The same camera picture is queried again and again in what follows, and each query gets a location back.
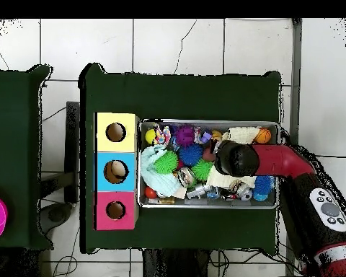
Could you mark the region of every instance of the table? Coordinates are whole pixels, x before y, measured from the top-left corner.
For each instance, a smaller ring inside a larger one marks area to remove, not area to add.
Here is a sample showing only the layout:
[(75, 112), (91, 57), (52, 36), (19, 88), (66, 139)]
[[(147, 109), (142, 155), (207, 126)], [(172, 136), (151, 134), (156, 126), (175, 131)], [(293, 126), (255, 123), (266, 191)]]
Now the table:
[(94, 231), (93, 139), (95, 112), (142, 118), (279, 121), (280, 75), (220, 76), (106, 74), (90, 63), (81, 90), (82, 252), (94, 248), (234, 249), (261, 247), (275, 254), (277, 210), (140, 208), (131, 231)]

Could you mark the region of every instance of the blue spiky ball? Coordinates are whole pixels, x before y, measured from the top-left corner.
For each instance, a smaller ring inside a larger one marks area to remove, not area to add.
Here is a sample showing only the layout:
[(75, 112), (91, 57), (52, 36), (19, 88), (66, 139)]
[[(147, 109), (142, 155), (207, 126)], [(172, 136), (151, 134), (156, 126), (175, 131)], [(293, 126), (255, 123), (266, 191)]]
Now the blue spiky ball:
[(181, 159), (186, 166), (190, 167), (197, 164), (202, 155), (203, 148), (199, 144), (191, 144), (179, 150), (179, 159)]

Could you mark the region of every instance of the green spiky ball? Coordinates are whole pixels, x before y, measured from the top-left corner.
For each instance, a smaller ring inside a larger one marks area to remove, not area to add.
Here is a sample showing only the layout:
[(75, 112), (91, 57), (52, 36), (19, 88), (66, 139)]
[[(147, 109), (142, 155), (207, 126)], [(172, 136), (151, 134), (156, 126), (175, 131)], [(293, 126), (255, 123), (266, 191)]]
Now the green spiky ball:
[(208, 180), (208, 176), (212, 167), (212, 162), (207, 162), (204, 159), (200, 159), (198, 163), (192, 167), (191, 170), (198, 180), (205, 182), (206, 180)]
[(169, 174), (178, 167), (178, 156), (173, 151), (167, 151), (155, 161), (155, 169), (160, 174)]

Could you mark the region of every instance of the yellow ball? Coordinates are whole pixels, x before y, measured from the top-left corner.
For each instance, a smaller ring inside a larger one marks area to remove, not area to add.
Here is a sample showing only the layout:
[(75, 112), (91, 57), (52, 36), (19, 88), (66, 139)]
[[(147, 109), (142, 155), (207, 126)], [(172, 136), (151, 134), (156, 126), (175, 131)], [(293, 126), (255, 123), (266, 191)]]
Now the yellow ball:
[(153, 128), (146, 132), (145, 139), (149, 145), (154, 144), (155, 137), (156, 137), (156, 133), (155, 133), (155, 130)]

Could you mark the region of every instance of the green table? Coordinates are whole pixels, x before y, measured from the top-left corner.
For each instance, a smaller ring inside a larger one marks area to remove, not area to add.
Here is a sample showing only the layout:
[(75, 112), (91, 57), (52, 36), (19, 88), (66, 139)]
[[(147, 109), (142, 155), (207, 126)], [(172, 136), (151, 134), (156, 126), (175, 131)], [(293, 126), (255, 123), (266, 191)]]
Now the green table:
[(37, 226), (40, 204), (39, 90), (49, 66), (0, 71), (0, 199), (8, 208), (0, 247), (50, 247)]
[(79, 78), (81, 89), (81, 251), (262, 247), (275, 254), (276, 209), (224, 210), (140, 208), (132, 231), (94, 231), (93, 115), (135, 113), (139, 118), (279, 121), (280, 75), (153, 76), (106, 74), (89, 64)]

